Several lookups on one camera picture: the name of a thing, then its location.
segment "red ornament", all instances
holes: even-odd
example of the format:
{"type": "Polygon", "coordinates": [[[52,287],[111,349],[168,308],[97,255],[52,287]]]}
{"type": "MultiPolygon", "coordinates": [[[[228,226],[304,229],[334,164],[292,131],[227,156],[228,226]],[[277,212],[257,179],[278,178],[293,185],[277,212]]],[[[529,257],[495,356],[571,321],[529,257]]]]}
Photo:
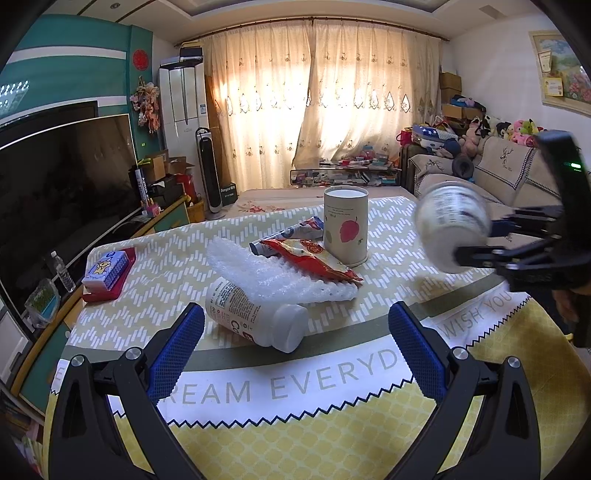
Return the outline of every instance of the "red ornament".
{"type": "Polygon", "coordinates": [[[148,57],[148,54],[141,48],[134,52],[132,61],[134,62],[134,67],[142,72],[147,70],[148,66],[150,65],[150,58],[148,57]]]}

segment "wall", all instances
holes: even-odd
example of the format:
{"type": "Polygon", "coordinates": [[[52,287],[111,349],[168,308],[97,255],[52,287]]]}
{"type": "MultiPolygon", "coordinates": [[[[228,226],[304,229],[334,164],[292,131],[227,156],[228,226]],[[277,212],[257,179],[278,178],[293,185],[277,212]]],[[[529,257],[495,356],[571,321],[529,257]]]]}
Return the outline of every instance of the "wall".
{"type": "Polygon", "coordinates": [[[541,101],[537,59],[530,31],[555,30],[543,14],[496,21],[452,40],[463,93],[508,122],[532,118],[548,129],[568,130],[591,167],[591,118],[541,101]]]}
{"type": "Polygon", "coordinates": [[[0,124],[52,106],[96,100],[99,115],[130,113],[138,158],[160,150],[156,135],[137,125],[129,96],[140,76],[152,81],[152,32],[77,15],[43,15],[29,29],[0,73],[0,85],[28,82],[28,90],[0,124]],[[133,65],[143,49],[150,61],[144,71],[133,65]]]}

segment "blue gripper pad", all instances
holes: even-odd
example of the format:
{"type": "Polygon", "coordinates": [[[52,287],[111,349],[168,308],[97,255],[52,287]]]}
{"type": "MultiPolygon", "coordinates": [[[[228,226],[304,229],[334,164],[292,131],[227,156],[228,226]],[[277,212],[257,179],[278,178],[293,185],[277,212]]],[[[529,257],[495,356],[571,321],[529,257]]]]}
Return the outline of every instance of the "blue gripper pad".
{"type": "Polygon", "coordinates": [[[147,395],[154,405],[168,397],[203,334],[205,314],[199,305],[187,312],[150,368],[147,395]]]}
{"type": "Polygon", "coordinates": [[[388,327],[423,395],[439,404],[447,393],[445,367],[402,306],[388,313],[388,327]]]}

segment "tower fan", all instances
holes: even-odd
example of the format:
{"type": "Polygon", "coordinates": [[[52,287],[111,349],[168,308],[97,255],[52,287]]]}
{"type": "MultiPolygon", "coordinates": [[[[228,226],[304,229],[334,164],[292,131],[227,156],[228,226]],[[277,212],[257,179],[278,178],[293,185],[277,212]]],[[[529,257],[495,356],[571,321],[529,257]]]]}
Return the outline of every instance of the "tower fan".
{"type": "Polygon", "coordinates": [[[211,212],[207,212],[206,216],[208,220],[216,220],[223,217],[224,214],[221,211],[223,206],[222,194],[220,193],[220,185],[217,179],[211,130],[204,127],[198,128],[195,132],[195,141],[197,142],[197,153],[199,155],[205,196],[209,205],[209,211],[211,212]]]}

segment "deer print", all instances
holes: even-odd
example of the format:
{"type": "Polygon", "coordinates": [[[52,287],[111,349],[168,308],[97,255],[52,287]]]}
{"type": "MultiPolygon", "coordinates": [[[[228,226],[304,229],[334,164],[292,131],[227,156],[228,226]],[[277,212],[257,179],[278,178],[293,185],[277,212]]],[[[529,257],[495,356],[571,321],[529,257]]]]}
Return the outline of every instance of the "deer print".
{"type": "Polygon", "coordinates": [[[507,155],[513,153],[513,150],[513,148],[505,147],[503,148],[503,154],[501,155],[501,160],[503,161],[503,168],[506,168],[509,171],[513,171],[513,169],[507,166],[507,155]]]}

